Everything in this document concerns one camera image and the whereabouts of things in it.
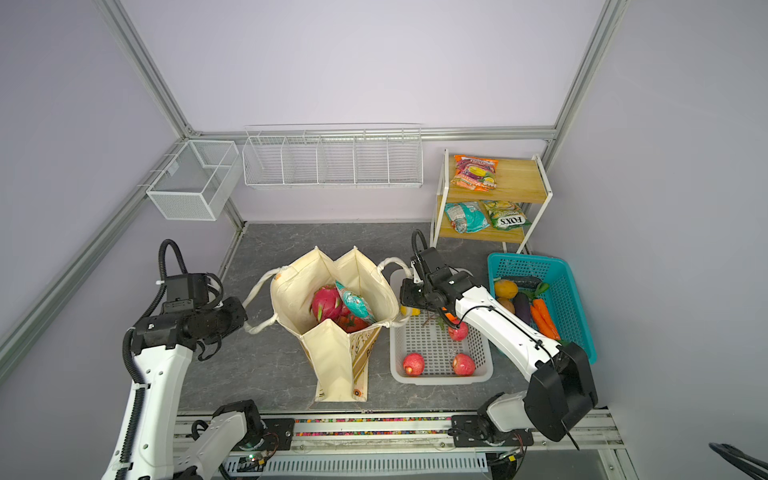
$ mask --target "gray marble tabletop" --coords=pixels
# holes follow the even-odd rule
[[[331,258],[357,246],[374,263],[386,257],[411,257],[411,232],[425,223],[251,224],[240,242],[227,276],[227,296],[244,300],[251,287],[272,268],[287,265],[317,245]],[[500,243],[441,239],[438,249],[446,263],[470,270],[488,283],[488,255]],[[394,266],[384,271],[389,278]],[[248,306],[260,323],[272,316],[269,290]],[[239,330],[228,336],[212,359],[193,360],[181,391],[179,410],[211,412],[237,400],[253,399],[261,412],[473,410],[499,392],[528,386],[512,362],[491,346],[494,372],[487,382],[456,386],[417,386],[395,381],[389,372],[389,331],[383,329],[369,361],[367,402],[314,402],[317,379],[299,341],[282,326],[258,335]]]

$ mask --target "red fruit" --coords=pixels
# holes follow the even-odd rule
[[[467,335],[469,335],[469,327],[466,323],[462,322],[462,324],[458,326],[458,329],[448,329],[448,334],[451,336],[451,340],[461,342],[463,339],[467,338]]]
[[[424,357],[418,353],[408,354],[406,359],[402,361],[402,369],[406,371],[406,375],[421,375],[424,373]]]
[[[341,301],[341,296],[336,286],[325,285],[315,292],[310,311],[317,319],[317,322],[320,323],[326,318],[331,320],[339,318],[342,306],[344,306],[344,302]]]
[[[342,315],[333,321],[347,333],[359,332],[368,326],[368,323],[365,320],[351,313],[346,316]]]
[[[475,361],[469,355],[459,353],[453,359],[453,372],[458,376],[470,376],[475,373]]]

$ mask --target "carrot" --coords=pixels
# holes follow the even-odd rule
[[[552,332],[552,329],[549,328],[549,325],[544,320],[544,317],[541,316],[538,310],[535,309],[535,307],[531,306],[531,316],[533,316],[533,321],[536,322],[536,326],[538,327],[538,331],[541,332],[542,335],[555,339],[554,333]]]
[[[533,306],[536,310],[541,314],[541,316],[544,318],[544,321],[549,325],[549,328],[552,329],[552,332],[555,335],[555,340],[560,340],[560,334],[558,333],[558,328],[554,326],[554,322],[552,322],[552,317],[549,316],[549,310],[547,310],[547,304],[544,302],[544,300],[537,298],[533,301]]]

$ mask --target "white plastic basket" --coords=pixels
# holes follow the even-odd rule
[[[389,279],[389,284],[396,295],[405,274],[397,270]],[[484,382],[493,375],[491,347],[486,339],[474,327],[469,327],[469,335],[461,342],[456,342],[448,335],[447,327],[441,329],[438,321],[427,320],[427,312],[412,316],[404,326],[389,330],[389,370],[400,383],[416,385],[467,385]],[[420,353],[424,357],[424,373],[420,376],[408,376],[402,368],[402,361],[410,353]],[[475,361],[475,372],[470,376],[458,376],[453,372],[453,358],[459,353],[469,355]]]
[[[249,134],[243,146],[245,184],[253,188],[421,187],[417,132]]]
[[[243,174],[233,141],[189,140],[147,189],[168,220],[216,220]]]

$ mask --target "snack bag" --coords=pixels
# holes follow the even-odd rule
[[[478,202],[445,204],[445,214],[453,230],[459,233],[474,233],[490,227]]]
[[[456,155],[456,173],[451,183],[468,190],[487,192],[496,188],[498,160]]]
[[[531,224],[518,204],[505,200],[483,200],[482,203],[496,230],[514,230]]]

